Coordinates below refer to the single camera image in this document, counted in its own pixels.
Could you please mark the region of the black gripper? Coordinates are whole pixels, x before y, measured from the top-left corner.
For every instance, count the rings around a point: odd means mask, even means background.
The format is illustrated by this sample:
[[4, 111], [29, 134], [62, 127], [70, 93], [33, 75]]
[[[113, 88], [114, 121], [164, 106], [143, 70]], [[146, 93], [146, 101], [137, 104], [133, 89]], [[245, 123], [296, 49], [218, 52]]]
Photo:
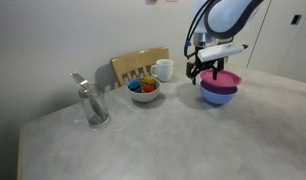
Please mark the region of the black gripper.
[[188, 47], [185, 47], [185, 57], [190, 59], [191, 57], [195, 57], [195, 61], [193, 63], [187, 62], [186, 64], [186, 76], [191, 78], [192, 84], [196, 85], [196, 76], [204, 70], [212, 69], [213, 80], [217, 80], [217, 73], [224, 69], [224, 58], [217, 58], [210, 60], [208, 62], [202, 62], [198, 57], [198, 52], [202, 50], [202, 47], [196, 47], [194, 52], [189, 54]]

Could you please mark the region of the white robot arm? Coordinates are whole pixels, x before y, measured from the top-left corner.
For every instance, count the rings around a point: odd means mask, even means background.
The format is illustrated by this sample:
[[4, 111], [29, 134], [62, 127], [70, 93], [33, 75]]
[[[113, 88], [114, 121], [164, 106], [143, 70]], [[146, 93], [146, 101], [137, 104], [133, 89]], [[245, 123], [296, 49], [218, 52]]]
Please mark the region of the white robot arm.
[[196, 84], [196, 76], [212, 69], [217, 79], [226, 57], [242, 53], [247, 45], [235, 45], [234, 36], [257, 13], [264, 0], [195, 0], [194, 17], [185, 38], [183, 53], [193, 62], [186, 64], [186, 76]]

